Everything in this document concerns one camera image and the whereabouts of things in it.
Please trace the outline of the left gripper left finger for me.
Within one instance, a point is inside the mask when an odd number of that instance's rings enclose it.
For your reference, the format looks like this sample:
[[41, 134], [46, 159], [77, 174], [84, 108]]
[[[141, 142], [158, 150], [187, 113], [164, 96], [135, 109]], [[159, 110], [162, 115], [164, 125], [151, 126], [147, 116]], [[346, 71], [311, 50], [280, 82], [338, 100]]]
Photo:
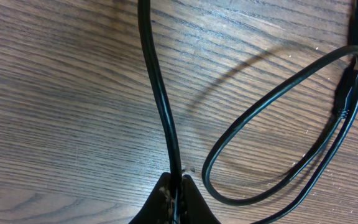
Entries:
[[170, 173], [164, 172], [138, 214], [129, 224], [170, 223], [172, 203], [170, 196]]

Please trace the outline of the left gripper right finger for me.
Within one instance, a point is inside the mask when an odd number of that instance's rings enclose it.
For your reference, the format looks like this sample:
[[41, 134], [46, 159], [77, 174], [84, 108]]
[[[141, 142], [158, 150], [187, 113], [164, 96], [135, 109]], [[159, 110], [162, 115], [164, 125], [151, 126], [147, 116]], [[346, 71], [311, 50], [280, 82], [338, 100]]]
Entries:
[[190, 175], [182, 177], [180, 205], [180, 223], [182, 224], [220, 224]]

